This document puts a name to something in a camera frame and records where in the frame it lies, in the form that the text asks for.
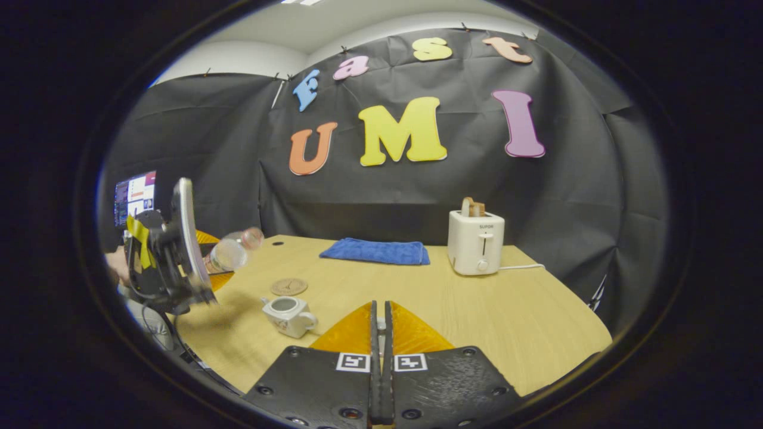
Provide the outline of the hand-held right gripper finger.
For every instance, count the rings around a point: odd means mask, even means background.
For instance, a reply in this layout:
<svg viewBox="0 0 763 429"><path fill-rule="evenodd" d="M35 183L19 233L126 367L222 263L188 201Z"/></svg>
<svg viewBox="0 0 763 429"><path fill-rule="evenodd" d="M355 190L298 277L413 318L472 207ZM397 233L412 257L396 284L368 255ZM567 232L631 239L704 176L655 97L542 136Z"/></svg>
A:
<svg viewBox="0 0 763 429"><path fill-rule="evenodd" d="M354 310L354 331L342 340L364 342L361 352L289 346L243 396L274 421L300 428L371 428L381 375L376 301Z"/></svg>
<svg viewBox="0 0 763 429"><path fill-rule="evenodd" d="M453 347L400 304L384 304L383 416L395 428L487 428L522 397L475 346Z"/></svg>

